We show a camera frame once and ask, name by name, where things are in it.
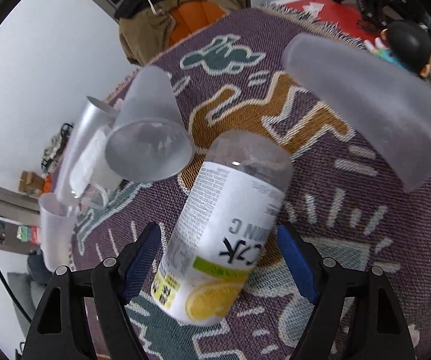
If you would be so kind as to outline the lemon label plastic cup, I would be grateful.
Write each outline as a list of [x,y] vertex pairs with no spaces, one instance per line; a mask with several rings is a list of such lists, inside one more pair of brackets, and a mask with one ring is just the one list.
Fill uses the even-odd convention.
[[235,130],[214,140],[151,284],[162,311],[196,326],[228,314],[275,226],[292,174],[289,153],[264,136]]

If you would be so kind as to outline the frosted cup far left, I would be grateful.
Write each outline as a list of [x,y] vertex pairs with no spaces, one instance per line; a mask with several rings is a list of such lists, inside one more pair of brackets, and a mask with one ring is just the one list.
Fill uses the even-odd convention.
[[76,226],[78,206],[60,203],[54,193],[40,196],[40,248],[46,268],[54,272],[69,265],[71,238]]

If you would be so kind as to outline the clear cup white label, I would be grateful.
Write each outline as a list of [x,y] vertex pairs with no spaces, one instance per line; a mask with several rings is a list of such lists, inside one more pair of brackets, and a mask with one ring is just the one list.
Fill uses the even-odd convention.
[[109,167],[105,148],[108,125],[99,127],[73,167],[69,185],[72,195],[84,206],[101,210],[106,207],[123,178]]

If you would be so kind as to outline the frosted cup centre open mouth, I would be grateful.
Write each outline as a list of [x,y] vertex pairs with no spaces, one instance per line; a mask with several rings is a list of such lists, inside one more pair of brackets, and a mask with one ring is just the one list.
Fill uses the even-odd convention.
[[144,67],[132,81],[107,137],[110,169],[125,180],[155,182],[182,172],[193,154],[169,76],[160,67]]

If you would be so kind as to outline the long frosted cup back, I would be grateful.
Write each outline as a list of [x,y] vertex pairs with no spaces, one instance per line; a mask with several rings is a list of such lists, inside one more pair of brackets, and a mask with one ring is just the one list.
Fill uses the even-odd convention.
[[117,115],[118,111],[109,104],[87,96],[84,110],[70,135],[55,183],[54,193],[61,204],[76,205],[77,200],[69,184],[73,166],[98,128],[112,124]]

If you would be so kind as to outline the frosted cup far right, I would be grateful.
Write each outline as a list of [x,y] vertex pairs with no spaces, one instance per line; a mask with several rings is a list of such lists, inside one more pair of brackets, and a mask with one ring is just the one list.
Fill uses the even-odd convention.
[[411,192],[431,177],[431,88],[383,59],[339,41],[296,35],[282,65],[355,128]]

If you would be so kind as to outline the cardboard box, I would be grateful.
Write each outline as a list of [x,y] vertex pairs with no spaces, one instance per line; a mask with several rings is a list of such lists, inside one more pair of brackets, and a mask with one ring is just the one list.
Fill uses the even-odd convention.
[[30,197],[39,197],[44,189],[45,179],[35,172],[23,171],[19,178],[18,191]]

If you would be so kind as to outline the black shoe rack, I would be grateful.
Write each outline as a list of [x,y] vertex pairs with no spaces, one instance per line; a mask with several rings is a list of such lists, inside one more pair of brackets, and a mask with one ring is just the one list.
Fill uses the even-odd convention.
[[53,174],[58,167],[61,157],[67,148],[73,128],[73,124],[64,123],[59,132],[51,138],[50,145],[44,149],[40,163],[43,176]]

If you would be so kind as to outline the brown jacket on chair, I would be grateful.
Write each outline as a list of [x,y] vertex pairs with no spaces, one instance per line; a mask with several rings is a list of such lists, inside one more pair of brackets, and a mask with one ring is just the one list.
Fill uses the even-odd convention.
[[[119,19],[119,41],[127,60],[144,66],[172,47],[169,45],[169,36],[175,27],[175,20],[171,17],[170,10],[189,1],[193,0],[163,0],[130,19]],[[214,2],[226,15],[251,6],[250,0],[206,1]]]

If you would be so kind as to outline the black haired doll figure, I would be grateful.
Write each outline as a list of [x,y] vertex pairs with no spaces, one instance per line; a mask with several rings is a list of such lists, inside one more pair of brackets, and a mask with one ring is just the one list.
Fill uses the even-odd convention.
[[386,62],[406,69],[422,79],[431,72],[431,40],[417,24],[406,20],[390,23],[374,42],[364,41],[366,50]]

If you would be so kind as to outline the orange chair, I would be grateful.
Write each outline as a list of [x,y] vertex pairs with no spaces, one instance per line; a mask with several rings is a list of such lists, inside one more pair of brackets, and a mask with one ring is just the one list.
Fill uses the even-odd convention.
[[170,15],[175,20],[175,27],[169,36],[169,45],[174,46],[192,33],[214,24],[226,13],[214,2],[193,0],[170,10]]

